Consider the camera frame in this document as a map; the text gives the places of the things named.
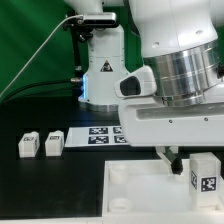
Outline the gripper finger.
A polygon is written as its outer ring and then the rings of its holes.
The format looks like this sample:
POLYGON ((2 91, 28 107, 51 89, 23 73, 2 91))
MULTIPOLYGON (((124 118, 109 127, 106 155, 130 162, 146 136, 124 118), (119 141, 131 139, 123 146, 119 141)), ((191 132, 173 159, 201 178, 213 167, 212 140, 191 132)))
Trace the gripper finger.
POLYGON ((183 172, 177 146, 157 146, 156 153, 167 164, 170 173, 180 175, 183 172))

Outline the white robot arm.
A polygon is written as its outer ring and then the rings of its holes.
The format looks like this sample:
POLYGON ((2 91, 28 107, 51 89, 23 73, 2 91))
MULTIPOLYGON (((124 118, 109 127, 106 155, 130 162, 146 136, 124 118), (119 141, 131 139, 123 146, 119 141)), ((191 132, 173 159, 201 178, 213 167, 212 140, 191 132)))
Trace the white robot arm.
POLYGON ((181 146, 224 145, 224 71, 216 29, 224 0, 65 0, 93 37, 81 106, 117 111, 127 142, 153 146, 175 174, 181 146), (124 6, 143 65, 128 72, 109 6, 124 6))

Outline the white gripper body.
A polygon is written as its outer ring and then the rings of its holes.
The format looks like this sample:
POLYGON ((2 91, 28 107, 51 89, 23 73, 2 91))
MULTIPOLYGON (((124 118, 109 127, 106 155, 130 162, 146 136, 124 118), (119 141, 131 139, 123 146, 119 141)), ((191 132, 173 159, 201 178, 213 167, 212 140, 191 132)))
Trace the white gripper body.
POLYGON ((224 103, 172 108, 153 98, 125 99, 119 120, 135 147, 224 146, 224 103))

